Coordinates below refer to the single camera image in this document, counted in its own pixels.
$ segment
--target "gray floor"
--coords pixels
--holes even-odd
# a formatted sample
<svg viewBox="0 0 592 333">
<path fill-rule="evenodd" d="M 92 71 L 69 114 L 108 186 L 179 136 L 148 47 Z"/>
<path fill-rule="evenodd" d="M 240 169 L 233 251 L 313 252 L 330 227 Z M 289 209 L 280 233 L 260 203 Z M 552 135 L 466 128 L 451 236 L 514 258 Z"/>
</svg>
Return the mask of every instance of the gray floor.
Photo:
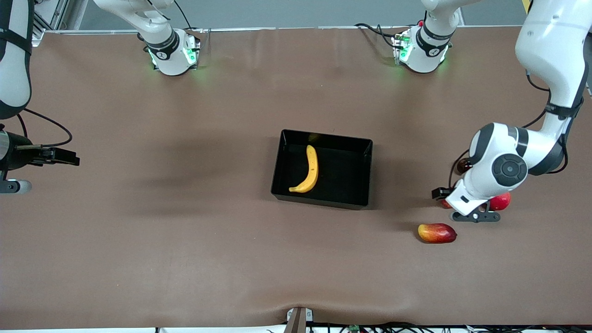
<svg viewBox="0 0 592 333">
<path fill-rule="evenodd" d="M 319 27 L 415 24 L 423 18 L 419 0 L 177 0 L 189 22 L 199 28 Z M 178 8 L 163 11 L 174 27 L 186 27 Z M 467 25 L 522 24 L 521 0 L 483 0 L 463 7 Z M 131 27 L 89 0 L 81 30 L 119 30 Z"/>
</svg>

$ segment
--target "brown table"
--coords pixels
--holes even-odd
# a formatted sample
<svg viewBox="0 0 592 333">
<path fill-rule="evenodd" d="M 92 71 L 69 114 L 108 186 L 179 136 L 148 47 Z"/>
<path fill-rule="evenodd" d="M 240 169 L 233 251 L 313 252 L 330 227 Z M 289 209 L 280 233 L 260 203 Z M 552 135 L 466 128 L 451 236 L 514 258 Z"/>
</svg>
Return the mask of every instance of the brown table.
<svg viewBox="0 0 592 333">
<path fill-rule="evenodd" d="M 517 34 L 460 29 L 419 75 L 358 30 L 212 33 L 180 77 L 134 35 L 48 34 L 30 107 L 72 130 L 82 165 L 11 173 L 34 190 L 0 201 L 0 328 L 269 325 L 293 306 L 317 322 L 589 324 L 590 100 L 568 169 L 529 177 L 500 223 L 452 223 L 429 199 L 478 128 L 545 105 Z M 37 143 L 63 139 L 24 117 Z M 286 128 L 372 139 L 371 209 L 276 200 Z M 433 222 L 458 239 L 419 242 Z"/>
</svg>

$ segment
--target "black rectangular tray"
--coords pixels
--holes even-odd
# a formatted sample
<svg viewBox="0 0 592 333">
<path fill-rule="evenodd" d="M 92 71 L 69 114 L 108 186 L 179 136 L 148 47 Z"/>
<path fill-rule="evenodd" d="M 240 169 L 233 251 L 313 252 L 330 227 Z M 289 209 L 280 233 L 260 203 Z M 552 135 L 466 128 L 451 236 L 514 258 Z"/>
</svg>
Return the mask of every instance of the black rectangular tray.
<svg viewBox="0 0 592 333">
<path fill-rule="evenodd" d="M 317 151 L 317 183 L 309 192 L 290 192 L 308 174 L 307 145 Z M 371 164 L 372 140 L 283 130 L 271 193 L 280 200 L 362 209 L 368 205 Z"/>
</svg>

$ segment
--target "yellow object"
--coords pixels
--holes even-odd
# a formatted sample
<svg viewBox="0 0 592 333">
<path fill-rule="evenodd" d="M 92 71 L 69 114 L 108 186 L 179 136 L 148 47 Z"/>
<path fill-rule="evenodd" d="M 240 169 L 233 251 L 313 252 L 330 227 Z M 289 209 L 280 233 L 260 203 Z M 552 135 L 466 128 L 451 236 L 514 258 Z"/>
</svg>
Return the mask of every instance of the yellow object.
<svg viewBox="0 0 592 333">
<path fill-rule="evenodd" d="M 313 189 L 318 179 L 317 151 L 311 145 L 306 146 L 306 157 L 308 158 L 308 176 L 296 187 L 290 187 L 290 192 L 306 193 Z"/>
</svg>

